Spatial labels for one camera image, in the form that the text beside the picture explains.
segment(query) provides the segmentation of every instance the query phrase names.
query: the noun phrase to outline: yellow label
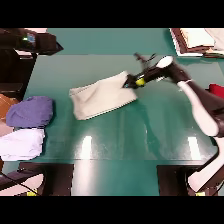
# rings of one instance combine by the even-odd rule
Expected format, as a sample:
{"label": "yellow label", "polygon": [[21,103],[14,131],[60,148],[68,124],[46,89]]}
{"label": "yellow label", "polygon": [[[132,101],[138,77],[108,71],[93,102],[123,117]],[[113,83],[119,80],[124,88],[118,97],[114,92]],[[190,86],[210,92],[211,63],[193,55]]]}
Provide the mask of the yellow label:
{"label": "yellow label", "polygon": [[205,196],[205,192],[198,192],[196,193],[196,196]]}
{"label": "yellow label", "polygon": [[135,83],[138,86],[143,86],[143,85],[145,85],[145,80],[143,78],[141,78],[141,79],[138,79]]}
{"label": "yellow label", "polygon": [[36,194],[34,194],[32,191],[28,191],[27,192],[27,196],[37,196]]}

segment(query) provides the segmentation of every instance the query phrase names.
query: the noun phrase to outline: teal table surface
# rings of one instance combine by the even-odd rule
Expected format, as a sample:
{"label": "teal table surface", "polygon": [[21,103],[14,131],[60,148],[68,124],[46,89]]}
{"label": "teal table surface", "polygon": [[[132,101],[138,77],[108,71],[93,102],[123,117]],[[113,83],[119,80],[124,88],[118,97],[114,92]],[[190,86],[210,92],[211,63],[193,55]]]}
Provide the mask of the teal table surface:
{"label": "teal table surface", "polygon": [[[169,80],[150,82],[136,90],[135,102],[90,120],[78,121],[73,114],[70,88],[124,70],[140,72],[132,56],[136,51],[147,57],[175,55],[167,28],[48,32],[65,49],[38,57],[24,97],[44,95],[55,101],[43,153],[32,162],[74,163],[72,195],[159,195],[156,165],[200,165],[216,153],[193,119],[188,98]],[[224,85],[223,61],[176,60],[201,87]],[[3,171],[16,166],[5,163]]]}

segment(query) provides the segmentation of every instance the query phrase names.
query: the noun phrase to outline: stacked clothes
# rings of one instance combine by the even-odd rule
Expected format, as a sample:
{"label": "stacked clothes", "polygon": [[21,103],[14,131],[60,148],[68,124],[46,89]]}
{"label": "stacked clothes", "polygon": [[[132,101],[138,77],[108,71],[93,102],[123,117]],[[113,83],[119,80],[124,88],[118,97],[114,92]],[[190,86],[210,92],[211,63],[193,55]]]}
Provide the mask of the stacked clothes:
{"label": "stacked clothes", "polygon": [[224,58],[224,28],[170,28],[178,56]]}
{"label": "stacked clothes", "polygon": [[44,128],[53,116],[53,100],[46,96],[30,97],[10,107],[6,124],[23,128],[0,137],[3,161],[30,160],[42,152]]}

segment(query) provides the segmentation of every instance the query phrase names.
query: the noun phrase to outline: dark blue cloth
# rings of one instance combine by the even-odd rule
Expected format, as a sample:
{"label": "dark blue cloth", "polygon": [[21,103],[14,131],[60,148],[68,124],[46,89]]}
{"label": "dark blue cloth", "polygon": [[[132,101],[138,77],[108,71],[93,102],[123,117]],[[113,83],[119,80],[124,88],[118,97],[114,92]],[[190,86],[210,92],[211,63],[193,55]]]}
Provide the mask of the dark blue cloth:
{"label": "dark blue cloth", "polygon": [[10,107],[6,124],[10,127],[43,128],[52,116],[53,100],[46,96],[33,96]]}

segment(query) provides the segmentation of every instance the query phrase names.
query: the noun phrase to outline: red object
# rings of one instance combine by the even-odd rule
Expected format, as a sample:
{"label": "red object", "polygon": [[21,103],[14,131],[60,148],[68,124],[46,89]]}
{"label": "red object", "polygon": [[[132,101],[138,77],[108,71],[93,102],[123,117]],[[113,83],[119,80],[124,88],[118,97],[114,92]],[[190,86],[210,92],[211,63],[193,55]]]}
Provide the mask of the red object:
{"label": "red object", "polygon": [[219,86],[217,84],[210,84],[209,92],[215,94],[216,96],[224,98],[224,86]]}

